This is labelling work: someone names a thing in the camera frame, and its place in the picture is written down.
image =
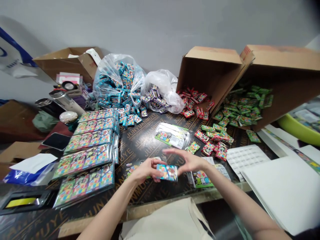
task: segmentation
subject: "blue plastic bag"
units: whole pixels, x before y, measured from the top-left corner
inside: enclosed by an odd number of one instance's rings
[[[35,174],[12,169],[3,179],[5,183],[25,186],[47,185],[53,177],[57,163],[49,163]]]
[[[32,57],[2,28],[0,28],[0,70],[15,78],[38,75],[38,68]]]

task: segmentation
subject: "white wall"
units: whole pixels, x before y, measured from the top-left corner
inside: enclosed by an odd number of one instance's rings
[[[14,0],[0,3],[0,16],[0,25],[33,57],[99,46],[105,54],[132,55],[146,72],[164,68],[175,75],[195,45],[240,53],[246,44],[305,46],[320,32],[303,0]],[[3,73],[0,84],[0,98],[26,102],[51,89],[48,80]]]
[[[306,48],[320,52],[320,34],[306,45]]]

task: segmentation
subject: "cardboard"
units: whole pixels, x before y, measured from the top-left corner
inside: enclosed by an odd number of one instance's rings
[[[9,168],[24,159],[40,153],[38,147],[41,143],[14,142],[0,154],[0,180],[11,171]]]
[[[44,139],[47,133],[40,132],[32,123],[37,114],[37,109],[15,100],[0,106],[0,143]]]
[[[320,94],[320,53],[297,47],[247,45],[240,57],[245,67],[235,83],[273,89],[272,106],[263,109],[263,119],[251,126],[256,132]]]
[[[33,61],[54,81],[60,72],[68,72],[79,73],[85,83],[93,84],[97,65],[91,55],[85,53],[90,48],[93,48],[101,59],[104,57],[98,47],[70,47],[34,58]],[[69,54],[78,57],[68,58]]]
[[[183,56],[177,84],[177,91],[187,86],[204,92],[215,106],[210,113],[218,108],[226,93],[234,86],[235,79],[244,68],[239,55],[232,49],[209,47],[193,47]],[[195,104],[204,109],[209,102]]]

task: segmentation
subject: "stainless steel bottle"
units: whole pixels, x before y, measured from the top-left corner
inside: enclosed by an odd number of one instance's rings
[[[60,107],[57,103],[48,98],[42,98],[35,102],[38,108],[50,114],[51,116],[58,118],[61,113],[65,112],[62,107]]]
[[[67,111],[75,112],[79,116],[86,112],[64,91],[54,90],[49,95]]]

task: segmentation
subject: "smartphone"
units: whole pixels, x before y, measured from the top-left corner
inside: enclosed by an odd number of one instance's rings
[[[52,133],[51,136],[42,143],[42,145],[64,151],[70,141],[70,138],[71,137],[60,133]]]

